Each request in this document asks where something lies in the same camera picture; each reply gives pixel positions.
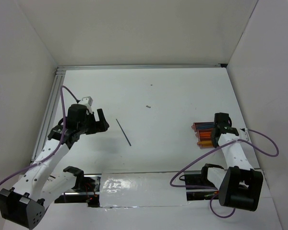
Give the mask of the blue spoon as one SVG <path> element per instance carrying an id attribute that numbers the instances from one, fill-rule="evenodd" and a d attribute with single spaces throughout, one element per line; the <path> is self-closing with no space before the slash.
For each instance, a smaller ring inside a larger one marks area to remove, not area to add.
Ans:
<path id="1" fill-rule="evenodd" d="M 214 127 L 214 123 L 210 122 L 210 123 L 196 123 L 196 128 L 197 129 L 209 129 L 209 128 L 213 128 Z"/>

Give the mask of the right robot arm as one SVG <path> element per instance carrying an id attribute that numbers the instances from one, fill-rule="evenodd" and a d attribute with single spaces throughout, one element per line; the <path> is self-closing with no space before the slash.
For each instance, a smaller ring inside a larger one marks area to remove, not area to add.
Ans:
<path id="1" fill-rule="evenodd" d="M 232 127 L 229 114 L 215 114 L 211 139 L 215 148 L 222 148 L 228 169 L 205 164 L 200 176 L 201 185 L 205 188 L 214 185 L 218 189 L 221 206 L 255 211 L 259 203 L 263 175 L 255 171 L 248 162 L 239 143 L 240 134 Z"/>

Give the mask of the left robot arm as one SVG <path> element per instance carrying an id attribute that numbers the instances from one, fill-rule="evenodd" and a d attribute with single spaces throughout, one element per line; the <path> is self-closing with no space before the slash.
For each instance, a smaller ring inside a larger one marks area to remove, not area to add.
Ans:
<path id="1" fill-rule="evenodd" d="M 68 166 L 54 179 L 49 177 L 81 135 L 108 130 L 103 110 L 98 109 L 97 114 L 98 120 L 90 105 L 77 103 L 69 107 L 67 116 L 52 128 L 30 169 L 11 189 L 1 189 L 0 212 L 4 219 L 32 230 L 61 194 L 70 189 L 76 192 L 85 189 L 88 180 L 79 168 Z"/>

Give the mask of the pink top container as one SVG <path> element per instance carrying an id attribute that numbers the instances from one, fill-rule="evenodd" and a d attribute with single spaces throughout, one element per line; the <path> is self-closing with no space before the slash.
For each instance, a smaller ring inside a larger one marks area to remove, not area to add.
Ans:
<path id="1" fill-rule="evenodd" d="M 192 125 L 192 129 L 194 131 L 212 129 L 213 127 L 214 127 L 213 122 L 196 122 L 196 123 L 193 123 Z"/>

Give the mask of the aluminium frame rail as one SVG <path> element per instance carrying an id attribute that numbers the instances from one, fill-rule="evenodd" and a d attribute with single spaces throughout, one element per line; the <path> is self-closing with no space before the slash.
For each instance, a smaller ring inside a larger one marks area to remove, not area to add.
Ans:
<path id="1" fill-rule="evenodd" d="M 193 69 L 193 68 L 226 68 L 222 64 L 160 64 L 160 65 L 91 65 L 91 66 L 59 66 L 58 71 L 92 70 L 92 69 Z"/>

